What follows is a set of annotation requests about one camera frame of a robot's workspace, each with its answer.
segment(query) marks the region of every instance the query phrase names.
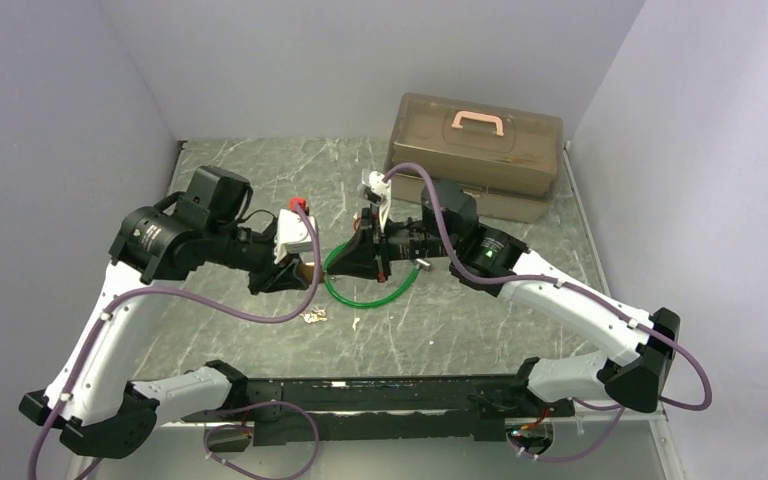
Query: orange wire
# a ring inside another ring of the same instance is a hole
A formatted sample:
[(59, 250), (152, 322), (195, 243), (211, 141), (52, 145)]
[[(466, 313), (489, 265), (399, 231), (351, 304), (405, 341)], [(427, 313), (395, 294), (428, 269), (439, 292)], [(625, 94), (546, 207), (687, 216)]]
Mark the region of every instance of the orange wire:
[[(251, 410), (246, 410), (246, 413), (243, 414), (243, 419), (240, 420), (240, 425), (243, 426), (243, 428), (246, 427), (246, 419), (249, 418), (249, 413), (251, 413)], [(249, 437), (248, 433), (243, 433), (243, 436)]]
[(521, 428), (523, 430), (533, 430), (533, 429), (537, 428), (541, 423), (543, 423), (543, 420), (546, 420), (546, 417), (548, 417), (548, 416), (549, 416), (549, 409), (548, 408), (544, 408), (543, 412), (537, 418), (537, 421), (535, 421), (534, 423), (526, 423)]

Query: red clip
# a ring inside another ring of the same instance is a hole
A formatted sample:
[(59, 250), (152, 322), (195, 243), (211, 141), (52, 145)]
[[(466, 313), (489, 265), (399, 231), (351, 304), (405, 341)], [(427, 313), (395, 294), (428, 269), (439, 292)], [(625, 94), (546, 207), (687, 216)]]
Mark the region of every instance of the red clip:
[(290, 199), (290, 211), (296, 211), (296, 205), (300, 206), (305, 213), (310, 213), (307, 209), (307, 201), (302, 197), (293, 197)]

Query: white connector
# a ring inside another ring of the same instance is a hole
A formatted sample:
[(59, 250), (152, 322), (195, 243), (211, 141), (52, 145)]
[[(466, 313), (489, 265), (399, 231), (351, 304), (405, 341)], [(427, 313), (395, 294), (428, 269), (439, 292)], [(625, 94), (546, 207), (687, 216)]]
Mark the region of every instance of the white connector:
[(364, 169), (361, 174), (360, 185), (358, 185), (358, 192), (361, 198), (378, 205), (378, 223), (381, 228), (384, 228), (384, 225), (387, 224), (387, 217), (390, 215), (390, 204), (393, 198), (392, 182), (385, 182), (384, 174), (381, 172), (371, 172)]
[[(313, 217), (308, 217), (308, 219), (313, 229), (316, 230), (316, 220)], [(279, 263), (287, 255), (312, 250), (313, 239), (301, 217), (290, 210), (278, 212), (278, 232), (275, 234), (275, 263)]]

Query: white part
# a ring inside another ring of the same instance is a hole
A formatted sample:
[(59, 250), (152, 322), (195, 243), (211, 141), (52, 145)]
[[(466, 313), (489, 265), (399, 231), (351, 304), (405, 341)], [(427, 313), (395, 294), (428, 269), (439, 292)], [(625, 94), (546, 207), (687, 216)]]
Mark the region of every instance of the white part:
[(393, 203), (392, 184), (384, 181), (384, 174), (381, 172), (369, 173), (369, 189), (372, 193), (381, 197), (381, 203), (378, 204), (378, 224), (381, 228), (387, 224), (387, 217), (390, 215), (390, 205)]
[(547, 360), (541, 358), (528, 375), (528, 390), (546, 403), (563, 398), (608, 398), (596, 372), (605, 366), (604, 352)]
[(576, 415), (575, 416), (575, 433), (578, 434), (578, 436), (584, 435), (584, 420), (582, 418), (582, 415)]
[[(649, 320), (649, 312), (617, 302), (616, 300), (593, 290), (587, 285), (570, 277), (553, 267), (540, 255), (531, 251), (523, 253), (514, 265), (517, 275), (544, 274), (563, 279), (566, 284), (575, 284), (586, 288), (602, 297), (639, 324), (653, 327)], [(614, 363), (626, 366), (640, 355), (637, 353), (638, 344), (646, 344), (649, 335), (629, 328), (616, 315), (569, 288), (556, 288), (551, 283), (539, 281), (508, 282), (502, 287), (499, 298), (510, 299), (512, 302), (534, 307), (537, 310), (559, 320), (565, 326), (591, 341)]]
[[(316, 219), (307, 217), (314, 231)], [(275, 234), (275, 263), (279, 263), (287, 255), (310, 252), (313, 250), (313, 239), (301, 217), (296, 212), (282, 209), (278, 212), (278, 231)]]
[(134, 390), (160, 401), (157, 426), (222, 406), (231, 391), (228, 378), (210, 367), (154, 382), (134, 382)]
[[(135, 288), (145, 287), (140, 282), (140, 272), (119, 262), (107, 266), (104, 285), (90, 314), (81, 338), (72, 350), (69, 361), (60, 369), (57, 378), (45, 389), (49, 399), (48, 407), (53, 408), (60, 398), (66, 377), (72, 371), (75, 359), (84, 341), (114, 295), (121, 295)], [(177, 287), (179, 281), (155, 281), (152, 285)], [(137, 355), (148, 343), (155, 322), (166, 309), (171, 297), (168, 295), (144, 295), (132, 298), (120, 305), (113, 318), (105, 322), (95, 346), (90, 350), (87, 362), (78, 376), (72, 399), (66, 403), (61, 416), (81, 419), (82, 425), (92, 425), (116, 414), (122, 404), (125, 384), (134, 373)]]

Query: brown plastic case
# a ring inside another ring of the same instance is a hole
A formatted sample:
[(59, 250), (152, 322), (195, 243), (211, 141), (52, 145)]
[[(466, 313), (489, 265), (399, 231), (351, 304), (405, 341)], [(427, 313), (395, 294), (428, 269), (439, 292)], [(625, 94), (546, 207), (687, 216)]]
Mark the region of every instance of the brown plastic case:
[[(385, 168), (416, 162), (473, 193), (479, 214), (533, 222), (551, 204), (562, 142), (558, 117), (407, 93)], [(418, 179), (399, 177), (394, 196), (417, 200)]]

